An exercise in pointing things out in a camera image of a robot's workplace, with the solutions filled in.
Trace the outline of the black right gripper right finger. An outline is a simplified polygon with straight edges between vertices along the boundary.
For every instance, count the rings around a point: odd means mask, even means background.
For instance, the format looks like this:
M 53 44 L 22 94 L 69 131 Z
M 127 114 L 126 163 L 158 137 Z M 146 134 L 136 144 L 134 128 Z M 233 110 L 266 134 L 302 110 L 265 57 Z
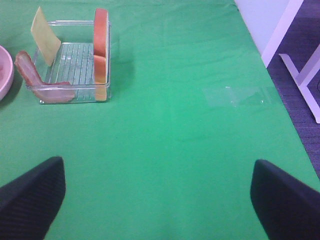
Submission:
M 270 240 L 318 240 L 320 193 L 273 163 L 254 163 L 250 199 Z

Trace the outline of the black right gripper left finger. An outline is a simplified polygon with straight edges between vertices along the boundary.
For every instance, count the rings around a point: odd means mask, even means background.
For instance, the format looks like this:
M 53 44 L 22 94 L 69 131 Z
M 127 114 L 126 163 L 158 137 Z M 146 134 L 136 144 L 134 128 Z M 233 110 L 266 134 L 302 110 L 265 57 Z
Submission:
M 51 157 L 0 188 L 0 238 L 43 240 L 66 194 L 63 158 Z

